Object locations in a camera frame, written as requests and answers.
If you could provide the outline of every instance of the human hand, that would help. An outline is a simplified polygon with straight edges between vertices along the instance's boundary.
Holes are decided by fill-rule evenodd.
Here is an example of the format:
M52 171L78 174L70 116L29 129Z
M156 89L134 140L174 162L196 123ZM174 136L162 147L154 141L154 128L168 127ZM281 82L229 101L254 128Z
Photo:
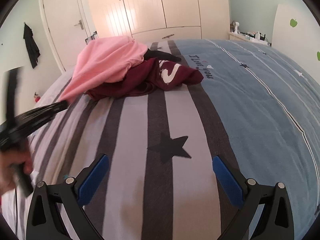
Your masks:
M12 164L25 163L23 171L29 175L33 171L29 148L26 151L8 150L0 152L0 196L16 187L13 180Z

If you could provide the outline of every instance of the drawer handle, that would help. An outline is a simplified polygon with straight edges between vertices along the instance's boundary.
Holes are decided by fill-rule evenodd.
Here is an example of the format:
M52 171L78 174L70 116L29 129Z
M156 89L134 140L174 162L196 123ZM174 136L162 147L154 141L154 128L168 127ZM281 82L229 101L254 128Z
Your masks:
M164 40L164 39L170 38L170 37L172 37L172 36L174 36L174 34L170 34L170 35L168 35L168 36L165 36L165 37L163 37L162 39Z

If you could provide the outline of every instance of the wardrobe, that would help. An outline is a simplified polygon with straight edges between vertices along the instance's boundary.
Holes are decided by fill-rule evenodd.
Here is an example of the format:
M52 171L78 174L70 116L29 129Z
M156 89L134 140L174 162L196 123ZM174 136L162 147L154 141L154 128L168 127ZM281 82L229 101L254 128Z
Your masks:
M88 0L99 37L228 39L229 0Z

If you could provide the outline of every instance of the black clothing hanging on wall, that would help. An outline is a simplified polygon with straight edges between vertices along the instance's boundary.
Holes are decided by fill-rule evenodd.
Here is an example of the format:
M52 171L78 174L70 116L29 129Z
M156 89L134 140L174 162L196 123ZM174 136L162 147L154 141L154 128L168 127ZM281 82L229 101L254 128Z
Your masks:
M23 38L26 42L26 47L32 68L35 68L38 65L38 57L40 56L40 52L36 42L33 40L32 30L26 24L24 24Z

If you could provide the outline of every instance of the apple decal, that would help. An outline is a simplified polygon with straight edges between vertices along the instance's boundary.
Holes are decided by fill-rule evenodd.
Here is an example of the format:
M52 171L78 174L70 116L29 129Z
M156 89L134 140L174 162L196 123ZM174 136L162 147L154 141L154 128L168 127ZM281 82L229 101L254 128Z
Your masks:
M291 19L291 21L290 21L290 26L292 27L292 28L294 28L295 26L297 26L298 25L298 22L296 21L296 20L294 20L294 19Z

